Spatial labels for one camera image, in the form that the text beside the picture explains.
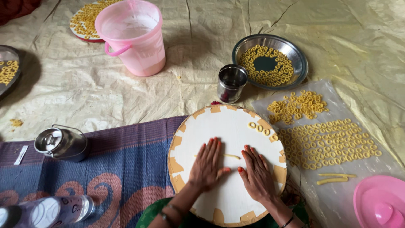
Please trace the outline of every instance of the plastic bottle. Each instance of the plastic bottle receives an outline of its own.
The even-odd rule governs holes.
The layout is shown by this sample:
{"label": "plastic bottle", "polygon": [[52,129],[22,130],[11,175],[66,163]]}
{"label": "plastic bottle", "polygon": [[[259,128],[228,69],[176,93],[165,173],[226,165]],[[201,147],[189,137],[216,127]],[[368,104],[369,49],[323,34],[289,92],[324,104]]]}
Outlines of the plastic bottle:
{"label": "plastic bottle", "polygon": [[80,222],[91,215],[89,196],[50,196],[0,208],[0,228],[50,228]]}

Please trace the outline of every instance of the finger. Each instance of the finger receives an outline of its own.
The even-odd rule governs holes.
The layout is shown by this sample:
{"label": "finger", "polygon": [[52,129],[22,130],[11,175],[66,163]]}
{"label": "finger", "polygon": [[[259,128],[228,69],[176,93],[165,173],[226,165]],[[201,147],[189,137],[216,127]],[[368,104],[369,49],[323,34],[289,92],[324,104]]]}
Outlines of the finger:
{"label": "finger", "polygon": [[229,167],[224,167],[220,170],[218,170],[217,173],[217,180],[219,180],[223,175],[230,173],[230,168]]}
{"label": "finger", "polygon": [[255,159],[255,161],[256,161],[255,167],[256,167],[256,168],[257,168],[257,167],[260,167],[260,168],[264,169],[263,162],[262,162],[262,160],[259,158],[259,154],[257,154],[256,149],[253,148],[253,147],[251,147],[251,148],[250,148],[250,151],[252,152],[253,157],[254,157],[254,159]]}
{"label": "finger", "polygon": [[206,145],[205,143],[202,144],[202,146],[201,146],[201,148],[200,148],[200,151],[199,151],[198,154],[197,154],[197,158],[198,158],[198,159],[203,156],[203,153],[204,153],[204,150],[205,150],[205,147],[206,147],[206,146],[207,146],[207,145]]}
{"label": "finger", "polygon": [[217,150],[215,151],[214,158],[212,159],[212,162],[215,167],[217,167],[218,165],[218,158],[221,154],[221,150],[222,150],[222,142],[218,140]]}
{"label": "finger", "polygon": [[208,159],[212,160],[214,158],[214,154],[217,151],[217,147],[218,147],[218,138],[214,137],[214,142],[212,143],[212,146],[208,153]]}
{"label": "finger", "polygon": [[260,157],[260,160],[262,160],[262,162],[263,162],[264,168],[268,171],[269,170],[269,165],[267,164],[267,161],[264,159],[264,156],[259,155],[259,157]]}
{"label": "finger", "polygon": [[214,143],[214,139],[213,139],[213,138],[210,138],[209,141],[208,141],[207,146],[205,147],[203,158],[208,157],[209,150],[210,150],[210,148],[212,147],[212,144],[213,144],[213,143]]}
{"label": "finger", "polygon": [[242,178],[242,180],[243,180],[243,183],[245,184],[245,186],[249,186],[250,185],[250,182],[249,182],[249,177],[247,176],[247,172],[246,172],[246,170],[244,169],[244,168],[242,168],[242,167],[238,167],[238,172],[239,172],[239,175],[241,176],[241,178]]}
{"label": "finger", "polygon": [[246,168],[248,170],[253,170],[253,161],[252,158],[249,156],[249,154],[246,151],[242,151],[242,156],[245,159],[246,162]]}
{"label": "finger", "polygon": [[250,151],[250,147],[248,145],[245,145],[245,153],[250,157],[250,167],[247,166],[246,163],[246,167],[248,170],[254,170],[255,168],[255,158],[252,154],[252,152]]}

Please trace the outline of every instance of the bangle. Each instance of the bangle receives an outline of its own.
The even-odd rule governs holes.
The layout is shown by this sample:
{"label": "bangle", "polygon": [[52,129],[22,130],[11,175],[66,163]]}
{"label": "bangle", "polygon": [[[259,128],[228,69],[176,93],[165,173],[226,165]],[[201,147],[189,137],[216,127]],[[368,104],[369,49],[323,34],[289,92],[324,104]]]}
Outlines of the bangle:
{"label": "bangle", "polygon": [[294,214],[292,214],[290,220],[289,220],[286,224],[284,224],[284,226],[282,226],[282,227],[280,227],[280,228],[286,227],[293,219],[294,219]]}
{"label": "bangle", "polygon": [[173,227],[173,228],[176,227],[176,226],[174,225],[174,223],[172,222],[172,220],[170,220],[169,217],[168,217],[165,213],[163,213],[162,211],[160,211],[160,212],[159,212],[159,215],[162,217],[163,220],[165,220],[165,221],[169,224],[170,227]]}
{"label": "bangle", "polygon": [[169,204],[169,205],[167,205],[167,207],[170,207],[170,208],[174,209],[174,210],[177,211],[182,217],[184,216],[184,215],[183,215],[183,212],[180,210],[180,208],[176,207],[175,205]]}

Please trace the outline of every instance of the red cloth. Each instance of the red cloth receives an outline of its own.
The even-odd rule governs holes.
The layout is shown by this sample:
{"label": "red cloth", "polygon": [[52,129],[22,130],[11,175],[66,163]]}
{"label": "red cloth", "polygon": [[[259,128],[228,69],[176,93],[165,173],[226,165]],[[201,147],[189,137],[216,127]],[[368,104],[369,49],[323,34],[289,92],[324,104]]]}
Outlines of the red cloth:
{"label": "red cloth", "polygon": [[34,11],[41,0],[0,0],[0,26]]}

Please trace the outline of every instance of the green clothing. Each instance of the green clothing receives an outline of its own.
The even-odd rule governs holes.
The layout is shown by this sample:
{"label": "green clothing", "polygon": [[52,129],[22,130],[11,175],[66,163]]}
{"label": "green clothing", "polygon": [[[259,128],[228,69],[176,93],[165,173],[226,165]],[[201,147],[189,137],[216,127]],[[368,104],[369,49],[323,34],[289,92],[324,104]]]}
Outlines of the green clothing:
{"label": "green clothing", "polygon": [[[136,228],[147,228],[155,216],[169,203],[172,198],[165,198],[154,202],[152,205],[147,207],[142,216],[140,217]],[[303,206],[303,203],[300,202],[293,207],[292,210],[295,215],[301,219],[306,225],[309,226],[308,214]],[[220,226],[213,225],[207,221],[197,218],[193,213],[188,212],[188,214],[183,218],[183,222],[179,228],[219,228]],[[279,226],[274,221],[273,217],[270,214],[266,215],[264,218],[259,221],[250,224],[248,226],[243,226],[244,228],[278,228]]]}

